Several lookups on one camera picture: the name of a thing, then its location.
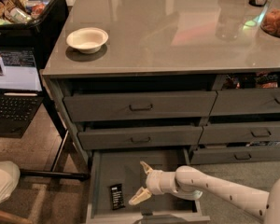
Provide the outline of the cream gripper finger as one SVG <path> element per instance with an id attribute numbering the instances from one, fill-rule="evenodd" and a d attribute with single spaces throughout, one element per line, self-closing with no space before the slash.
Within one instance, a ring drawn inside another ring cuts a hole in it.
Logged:
<path id="1" fill-rule="evenodd" d="M 129 205 L 138 205 L 149 199 L 151 196 L 152 193 L 148 189 L 141 187 L 129 200 Z"/>
<path id="2" fill-rule="evenodd" d="M 140 165 L 143 167 L 143 170 L 146 175 L 149 175 L 153 172 L 153 169 L 144 161 L 140 161 Z"/>

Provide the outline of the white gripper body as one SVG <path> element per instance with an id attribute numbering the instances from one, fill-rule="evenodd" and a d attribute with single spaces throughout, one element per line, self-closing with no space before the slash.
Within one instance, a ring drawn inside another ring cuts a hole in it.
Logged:
<path id="1" fill-rule="evenodd" d="M 154 195 L 177 193 L 175 172 L 153 170 L 147 175 L 146 185 L 148 190 Z"/>

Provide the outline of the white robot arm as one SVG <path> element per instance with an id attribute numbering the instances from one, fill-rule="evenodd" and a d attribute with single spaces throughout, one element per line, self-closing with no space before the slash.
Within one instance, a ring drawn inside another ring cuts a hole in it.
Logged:
<path id="1" fill-rule="evenodd" d="M 250 188 L 207 175 L 191 166 L 180 166 L 174 172 L 154 170 L 140 162 L 147 175 L 146 186 L 129 200 L 138 205 L 152 195 L 165 193 L 184 200 L 198 200 L 206 190 L 256 218 L 261 224 L 280 224 L 280 178 L 270 191 Z"/>

